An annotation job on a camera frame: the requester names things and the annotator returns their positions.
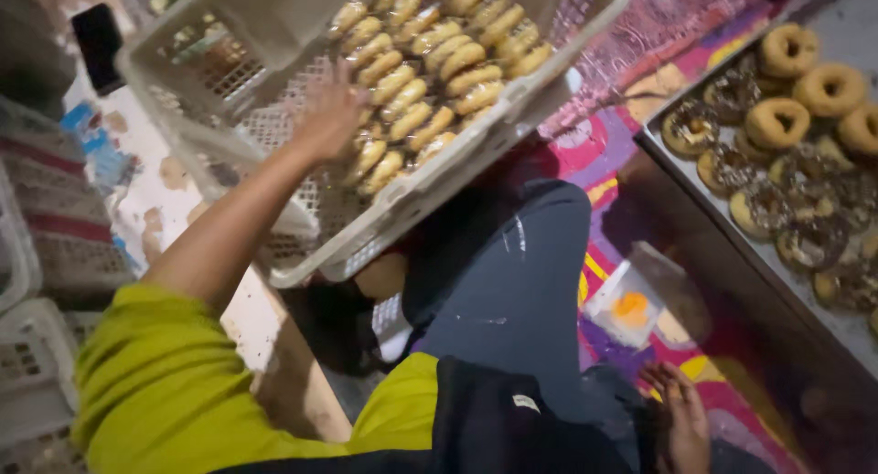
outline sleeve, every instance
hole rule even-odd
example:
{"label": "sleeve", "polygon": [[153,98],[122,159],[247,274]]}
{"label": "sleeve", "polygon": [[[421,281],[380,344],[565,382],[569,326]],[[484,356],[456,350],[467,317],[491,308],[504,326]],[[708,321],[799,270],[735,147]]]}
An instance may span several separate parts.
{"label": "sleeve", "polygon": [[118,291],[78,357],[72,437],[98,474],[200,473],[347,453],[272,428],[250,382],[202,302],[135,284]]}

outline phone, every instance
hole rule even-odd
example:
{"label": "phone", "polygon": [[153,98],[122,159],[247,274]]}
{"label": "phone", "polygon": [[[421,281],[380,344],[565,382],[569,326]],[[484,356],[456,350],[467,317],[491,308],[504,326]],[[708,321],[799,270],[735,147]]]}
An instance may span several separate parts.
{"label": "phone", "polygon": [[122,47],[122,36],[110,7],[104,3],[79,13],[70,20],[91,86],[99,96],[106,96],[125,85],[113,65],[116,53]]}

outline metal baking tray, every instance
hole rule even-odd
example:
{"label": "metal baking tray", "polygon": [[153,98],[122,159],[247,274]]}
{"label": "metal baking tray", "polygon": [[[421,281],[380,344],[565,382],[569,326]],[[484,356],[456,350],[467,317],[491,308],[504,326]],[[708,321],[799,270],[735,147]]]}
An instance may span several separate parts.
{"label": "metal baking tray", "polygon": [[[870,334],[868,316],[829,311],[820,305],[811,288],[810,277],[794,273],[784,265],[774,243],[747,237],[731,220],[728,202],[713,195],[698,177],[696,162],[670,152],[661,137],[662,122],[669,111],[690,96],[701,98],[704,87],[712,79],[738,64],[743,55],[755,49],[755,44],[767,31],[785,21],[796,21],[816,31],[822,43],[821,60],[840,61],[861,70],[869,86],[869,98],[878,100],[878,10],[874,3],[875,0],[792,0],[770,26],[666,102],[646,122],[637,141],[707,211],[742,255],[811,328],[821,325],[828,330],[878,381],[878,341]],[[730,131],[723,130],[721,138],[729,140]]]}

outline leg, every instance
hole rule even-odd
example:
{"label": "leg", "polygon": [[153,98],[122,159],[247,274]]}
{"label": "leg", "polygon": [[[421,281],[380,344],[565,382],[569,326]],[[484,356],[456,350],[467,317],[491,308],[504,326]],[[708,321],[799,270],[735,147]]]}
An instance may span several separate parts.
{"label": "leg", "polygon": [[576,293],[591,205],[555,180],[529,182],[517,199],[504,215],[506,202],[469,196],[425,225],[430,246],[412,257],[403,310],[415,326],[434,315],[424,352],[532,375],[558,417],[587,421]]}

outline person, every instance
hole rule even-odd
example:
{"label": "person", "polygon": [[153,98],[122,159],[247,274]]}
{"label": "person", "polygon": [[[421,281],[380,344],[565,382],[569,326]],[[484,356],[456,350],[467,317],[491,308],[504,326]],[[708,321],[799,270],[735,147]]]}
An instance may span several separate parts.
{"label": "person", "polygon": [[[357,128],[363,98],[347,65],[325,69],[291,141],[120,289],[84,345],[71,436],[92,471],[702,474],[730,451],[712,447],[698,392],[674,366],[641,371],[662,398],[652,406],[607,365],[580,374],[590,203],[562,181],[465,191],[423,223],[403,308],[426,330],[349,441],[272,428],[218,316],[302,179]],[[740,458],[755,467],[736,471],[763,471]]]}

